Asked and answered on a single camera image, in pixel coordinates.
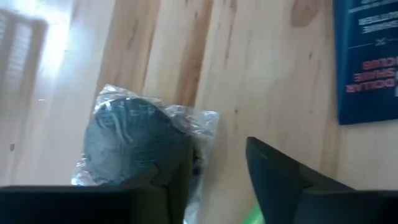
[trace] blue book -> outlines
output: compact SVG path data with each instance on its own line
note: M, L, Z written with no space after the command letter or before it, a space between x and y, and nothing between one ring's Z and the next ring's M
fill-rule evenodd
M334 0L340 124L398 118L398 0Z

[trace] wooden table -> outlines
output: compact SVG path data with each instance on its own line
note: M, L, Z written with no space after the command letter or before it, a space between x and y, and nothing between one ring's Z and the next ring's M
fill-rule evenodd
M0 7L31 21L32 33L23 69L0 74L2 184L69 184L93 99L110 83L221 113L202 223L240 223L255 204L247 136L352 187L398 189L398 122L337 124L331 0Z

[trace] green object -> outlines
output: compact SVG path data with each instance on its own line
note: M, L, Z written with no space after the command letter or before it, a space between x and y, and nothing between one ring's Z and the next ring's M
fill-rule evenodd
M265 224L264 217L262 216L261 209L258 205L251 210L250 214L246 217L243 224Z

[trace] wood grain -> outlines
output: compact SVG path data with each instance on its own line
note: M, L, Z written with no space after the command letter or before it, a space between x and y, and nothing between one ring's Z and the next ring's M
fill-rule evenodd
M110 83L221 113L200 223L241 223L255 204L248 136L352 187L398 189L398 121L337 123L332 1L24 1L0 7L47 29L16 95L0 78L0 183L69 184Z

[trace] wood knot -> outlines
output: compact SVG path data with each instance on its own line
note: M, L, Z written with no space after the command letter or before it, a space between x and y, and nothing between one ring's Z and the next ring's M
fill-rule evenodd
M295 0L290 22L294 27L305 27L318 14L320 0Z

